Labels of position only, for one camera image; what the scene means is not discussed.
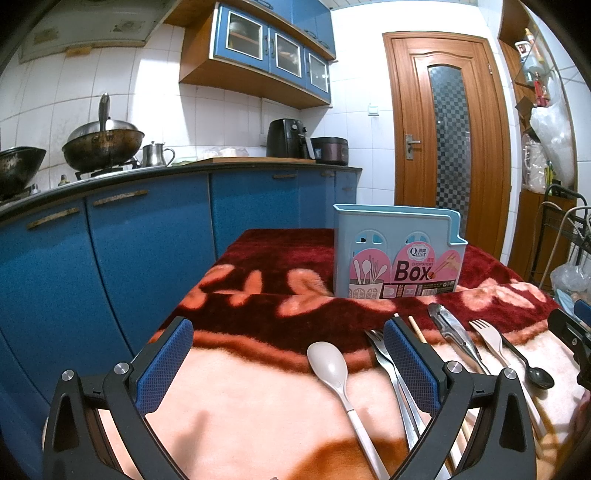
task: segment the pot handle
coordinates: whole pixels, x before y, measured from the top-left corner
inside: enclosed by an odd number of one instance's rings
[[[174,157],[177,156],[176,152],[172,149],[172,148],[165,148],[163,150],[163,152],[166,152],[167,150],[170,150],[173,153],[173,157],[170,159],[170,161],[166,164],[166,166],[168,167],[174,160]]]
[[[109,104],[109,94],[103,93],[103,96],[100,97],[99,102],[99,125],[101,132],[106,130],[107,119],[109,118]]]

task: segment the red blanket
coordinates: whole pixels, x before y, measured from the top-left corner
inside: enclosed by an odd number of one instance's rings
[[[342,406],[309,369],[306,349],[318,340],[345,354],[349,399],[393,474],[407,444],[392,385],[374,365],[363,330],[383,327],[394,312],[412,314],[444,361],[464,361],[428,318],[432,301],[469,332],[469,320],[493,323],[532,365],[554,376],[554,388],[531,392],[548,429],[538,479],[553,476],[569,451],[569,421],[582,388],[570,351],[546,331],[556,308],[549,297],[472,247],[457,291],[437,297],[336,299],[332,275],[332,230],[247,231],[172,313],[170,319],[193,322],[195,348],[147,420],[187,477],[373,480]],[[498,374],[495,357],[484,347],[480,353]],[[523,378],[523,364],[506,355]],[[139,479],[109,415],[101,417],[125,473]],[[458,442],[463,449],[465,440]]]
[[[547,329],[555,302],[479,248],[468,246],[457,292],[396,300],[337,299],[332,294],[332,229],[244,232],[163,324],[193,322],[194,346],[224,347],[246,358],[308,372],[306,349],[324,340],[344,354],[350,371],[372,366],[364,330],[393,313],[413,315],[430,343],[443,339],[427,314],[441,303],[467,330],[486,319],[513,343]]]

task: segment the range hood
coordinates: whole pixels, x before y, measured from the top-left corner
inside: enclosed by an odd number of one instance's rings
[[[61,0],[29,32],[20,61],[83,47],[142,47],[180,0]]]

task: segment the door handle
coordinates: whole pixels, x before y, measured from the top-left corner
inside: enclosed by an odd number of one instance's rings
[[[136,190],[135,192],[120,193],[118,195],[113,195],[112,197],[106,197],[100,200],[95,200],[94,202],[92,202],[92,205],[95,207],[99,207],[101,205],[104,205],[105,203],[116,202],[117,200],[128,199],[131,197],[138,197],[140,195],[146,195],[147,193],[147,190]]]
[[[39,220],[35,220],[34,222],[27,224],[27,230],[35,228],[39,225],[43,225],[44,223],[51,222],[52,220],[57,220],[58,218],[63,218],[68,215],[72,215],[73,213],[78,213],[80,211],[79,208],[68,208],[66,210],[62,210],[61,212],[52,213],[51,215],[47,215],[46,217],[39,218]]]
[[[404,135],[404,142],[406,143],[407,160],[414,159],[413,145],[419,144],[420,140],[413,140],[412,135]]]

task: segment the cabinet door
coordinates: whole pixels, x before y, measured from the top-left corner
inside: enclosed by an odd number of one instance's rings
[[[318,13],[316,14],[316,37],[319,44],[335,54],[335,35],[332,28],[330,10],[320,2],[316,2]]]
[[[0,332],[0,432],[22,470],[41,479],[41,431],[49,403],[33,386]]]
[[[291,22],[316,40],[317,0],[292,0]]]
[[[257,170],[211,175],[216,253],[249,228],[298,228],[297,172]]]
[[[220,7],[215,55],[269,71],[269,28],[238,10]]]
[[[337,171],[335,193],[336,203],[357,203],[357,174],[354,171]]]
[[[304,49],[306,69],[306,88],[330,102],[330,82],[328,64],[316,53]]]
[[[291,22],[291,0],[254,0],[260,6]]]
[[[47,401],[64,370],[102,374],[132,356],[107,300],[83,199],[0,228],[0,329]]]
[[[334,228],[334,170],[298,170],[300,228]]]
[[[130,183],[86,204],[107,296],[136,354],[215,261],[207,175]]]
[[[303,47],[291,37],[273,28],[269,29],[269,38],[270,72],[305,87]]]

